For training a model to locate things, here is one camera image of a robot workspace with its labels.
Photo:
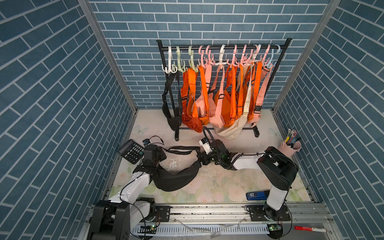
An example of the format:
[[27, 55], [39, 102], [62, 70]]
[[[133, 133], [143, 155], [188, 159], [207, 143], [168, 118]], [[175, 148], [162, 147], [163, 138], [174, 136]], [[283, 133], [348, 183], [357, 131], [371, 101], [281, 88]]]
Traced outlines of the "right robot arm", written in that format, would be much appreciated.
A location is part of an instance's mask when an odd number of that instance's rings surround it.
[[203, 127], [203, 134], [204, 138], [199, 143], [205, 152], [198, 154], [198, 160], [203, 165], [215, 163], [231, 171], [263, 171], [272, 184], [263, 207], [264, 216], [270, 221], [280, 220], [285, 212], [283, 205], [286, 197], [299, 170], [298, 165], [275, 147], [268, 147], [264, 152], [255, 154], [232, 153], [222, 141], [213, 137], [209, 128]]

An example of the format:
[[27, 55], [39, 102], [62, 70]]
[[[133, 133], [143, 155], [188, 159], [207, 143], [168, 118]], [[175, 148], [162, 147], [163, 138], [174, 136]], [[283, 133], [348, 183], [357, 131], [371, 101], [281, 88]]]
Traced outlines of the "black sling bag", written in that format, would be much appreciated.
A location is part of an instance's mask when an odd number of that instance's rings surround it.
[[[197, 146], [174, 146], [168, 149], [158, 146], [158, 148], [174, 155], [189, 155], [192, 151], [196, 151], [197, 155], [201, 153], [200, 147]], [[159, 165], [149, 175], [158, 189], [173, 192], [188, 185], [197, 176], [201, 166], [200, 160], [197, 159], [191, 166], [175, 174]]]
[[[174, 80], [177, 81], [178, 84], [178, 95], [177, 95], [177, 101], [178, 101], [178, 107], [175, 105], [174, 96], [172, 93], [172, 84]], [[170, 101], [172, 104], [172, 109], [174, 111], [174, 116], [170, 113], [170, 108], [168, 106], [167, 102], [167, 94], [170, 95]], [[167, 77], [166, 83], [165, 83], [165, 89], [162, 94], [162, 100], [163, 100], [163, 106], [162, 110], [167, 118], [168, 124], [171, 127], [171, 129], [176, 132], [179, 130], [181, 124], [182, 124], [182, 97], [181, 97], [181, 88], [180, 88], [180, 72], [176, 71], [175, 73], [170, 73]]]

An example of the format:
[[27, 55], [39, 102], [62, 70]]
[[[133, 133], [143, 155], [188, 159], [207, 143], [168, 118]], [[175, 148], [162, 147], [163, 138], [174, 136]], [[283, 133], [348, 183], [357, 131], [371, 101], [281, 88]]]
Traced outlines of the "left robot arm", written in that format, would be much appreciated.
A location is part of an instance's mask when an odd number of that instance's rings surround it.
[[109, 200], [96, 203], [87, 235], [88, 240], [128, 240], [130, 236], [149, 240], [158, 224], [147, 221], [160, 220], [153, 198], [140, 198], [140, 193], [152, 182], [159, 163], [166, 159], [163, 149], [157, 145], [144, 148], [142, 163], [137, 165], [128, 184]]

